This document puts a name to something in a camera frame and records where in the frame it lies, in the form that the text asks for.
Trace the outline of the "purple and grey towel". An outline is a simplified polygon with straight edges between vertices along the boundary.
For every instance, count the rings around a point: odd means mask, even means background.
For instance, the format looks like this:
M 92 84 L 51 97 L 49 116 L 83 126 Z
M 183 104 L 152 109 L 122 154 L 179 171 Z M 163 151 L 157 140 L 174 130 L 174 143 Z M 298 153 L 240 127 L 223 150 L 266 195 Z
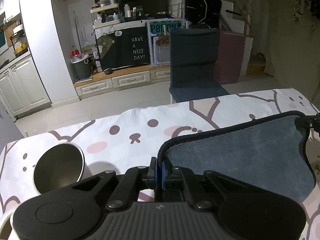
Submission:
M 307 116 L 289 111 L 166 141 L 157 158 L 195 174 L 213 170 L 302 203 L 316 185 L 306 155 L 310 130 L 295 126 Z

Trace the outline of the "bear-print tablecloth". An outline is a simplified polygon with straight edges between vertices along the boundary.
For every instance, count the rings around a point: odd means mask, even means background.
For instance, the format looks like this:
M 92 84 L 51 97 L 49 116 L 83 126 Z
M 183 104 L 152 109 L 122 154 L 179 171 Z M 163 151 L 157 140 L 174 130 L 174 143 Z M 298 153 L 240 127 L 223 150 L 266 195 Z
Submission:
M 24 139 L 1 151 L 1 213 L 37 195 L 34 168 L 43 154 L 63 142 L 78 145 L 92 174 L 122 173 L 146 165 L 167 140 L 288 111 L 307 115 L 317 108 L 293 88 L 272 89 L 173 105 L 137 108 Z

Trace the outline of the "grey metal cup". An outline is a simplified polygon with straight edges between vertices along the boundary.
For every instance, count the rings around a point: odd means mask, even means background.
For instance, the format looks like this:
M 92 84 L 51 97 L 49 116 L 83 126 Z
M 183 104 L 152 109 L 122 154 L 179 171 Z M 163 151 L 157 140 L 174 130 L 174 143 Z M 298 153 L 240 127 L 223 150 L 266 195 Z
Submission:
M 35 166 L 33 182 L 38 193 L 77 183 L 92 176 L 82 149 L 71 142 L 47 150 Z

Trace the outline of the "white wooden cabinet bench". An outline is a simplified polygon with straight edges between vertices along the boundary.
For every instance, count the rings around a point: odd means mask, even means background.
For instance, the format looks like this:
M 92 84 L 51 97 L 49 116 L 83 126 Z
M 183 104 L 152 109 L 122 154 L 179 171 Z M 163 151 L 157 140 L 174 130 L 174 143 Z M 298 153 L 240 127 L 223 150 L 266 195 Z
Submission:
M 74 84 L 78 97 L 82 100 L 92 96 L 141 87 L 170 80 L 170 66 L 143 65 L 124 68 L 106 75 L 104 72 L 93 74 L 91 80 Z

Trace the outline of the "maroon board panel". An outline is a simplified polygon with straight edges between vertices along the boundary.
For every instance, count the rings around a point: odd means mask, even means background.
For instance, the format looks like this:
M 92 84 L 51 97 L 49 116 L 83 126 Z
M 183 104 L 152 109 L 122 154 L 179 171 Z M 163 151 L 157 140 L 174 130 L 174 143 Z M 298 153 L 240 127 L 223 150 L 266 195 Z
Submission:
M 218 58 L 214 67 L 214 80 L 219 84 L 236 83 L 240 76 L 246 37 L 220 31 Z

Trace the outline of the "dark hanging clothes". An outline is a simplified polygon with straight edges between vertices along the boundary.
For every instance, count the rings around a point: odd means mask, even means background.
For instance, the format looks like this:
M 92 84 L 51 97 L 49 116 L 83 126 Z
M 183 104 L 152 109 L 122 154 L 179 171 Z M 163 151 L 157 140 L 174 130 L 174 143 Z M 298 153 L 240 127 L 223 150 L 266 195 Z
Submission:
M 293 0 L 292 19 L 295 23 L 300 22 L 305 10 L 311 15 L 310 30 L 315 31 L 315 23 L 319 20 L 319 0 Z

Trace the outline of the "dark grey trash bin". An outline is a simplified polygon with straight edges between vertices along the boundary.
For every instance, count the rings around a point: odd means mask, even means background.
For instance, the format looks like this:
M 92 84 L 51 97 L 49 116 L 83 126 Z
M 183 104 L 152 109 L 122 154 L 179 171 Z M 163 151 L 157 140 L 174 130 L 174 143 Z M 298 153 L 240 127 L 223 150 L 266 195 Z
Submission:
M 92 60 L 89 57 L 72 62 L 73 69 L 77 80 L 88 79 L 92 76 Z

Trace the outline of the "dark upholstered chair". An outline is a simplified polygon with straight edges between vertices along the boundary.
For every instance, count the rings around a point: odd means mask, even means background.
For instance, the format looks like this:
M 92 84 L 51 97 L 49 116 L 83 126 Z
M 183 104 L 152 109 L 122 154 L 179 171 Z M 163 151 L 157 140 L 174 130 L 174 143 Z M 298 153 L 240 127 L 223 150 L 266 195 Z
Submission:
M 170 32 L 170 87 L 174 102 L 228 95 L 214 81 L 219 54 L 217 29 L 174 29 Z

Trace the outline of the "black have-a-nice-day curtain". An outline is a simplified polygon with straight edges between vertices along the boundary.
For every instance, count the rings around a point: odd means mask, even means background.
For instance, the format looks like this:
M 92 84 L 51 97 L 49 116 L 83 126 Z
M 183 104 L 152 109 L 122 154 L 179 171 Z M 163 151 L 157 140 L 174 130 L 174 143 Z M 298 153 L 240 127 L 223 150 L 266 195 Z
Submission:
M 145 26 L 116 30 L 97 38 L 102 47 L 99 62 L 103 71 L 150 63 L 148 33 Z

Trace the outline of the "white kitchen cupboard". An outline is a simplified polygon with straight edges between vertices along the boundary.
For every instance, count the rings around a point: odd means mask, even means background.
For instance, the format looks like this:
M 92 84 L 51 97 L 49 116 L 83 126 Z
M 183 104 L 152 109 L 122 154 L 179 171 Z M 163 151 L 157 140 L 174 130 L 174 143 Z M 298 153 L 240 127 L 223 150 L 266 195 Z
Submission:
M 51 104 L 30 54 L 1 69 L 1 103 L 12 118 Z

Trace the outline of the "teal poison sign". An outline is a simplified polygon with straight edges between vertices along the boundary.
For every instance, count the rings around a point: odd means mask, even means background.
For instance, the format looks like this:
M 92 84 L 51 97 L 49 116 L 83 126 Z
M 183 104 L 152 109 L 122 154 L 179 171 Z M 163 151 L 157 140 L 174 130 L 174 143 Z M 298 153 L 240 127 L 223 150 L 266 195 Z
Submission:
M 180 27 L 181 27 L 181 22 L 179 21 L 150 22 L 150 32 L 155 35 L 167 33 L 171 29 L 177 29 Z

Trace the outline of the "black hanging jacket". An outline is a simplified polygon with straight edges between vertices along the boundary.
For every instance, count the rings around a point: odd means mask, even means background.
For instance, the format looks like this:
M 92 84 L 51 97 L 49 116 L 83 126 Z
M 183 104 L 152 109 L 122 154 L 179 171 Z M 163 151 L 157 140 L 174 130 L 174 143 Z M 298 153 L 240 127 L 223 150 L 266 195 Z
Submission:
M 194 29 L 220 29 L 221 0 L 185 0 L 185 19 Z

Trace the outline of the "white tiered shelf rack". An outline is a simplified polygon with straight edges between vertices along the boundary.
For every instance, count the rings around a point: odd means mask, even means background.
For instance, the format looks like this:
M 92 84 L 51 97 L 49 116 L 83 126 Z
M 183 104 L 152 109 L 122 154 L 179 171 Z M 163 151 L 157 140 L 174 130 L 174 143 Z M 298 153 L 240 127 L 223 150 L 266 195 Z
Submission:
M 93 29 L 99 29 L 121 23 L 119 4 L 95 7 L 90 10 Z

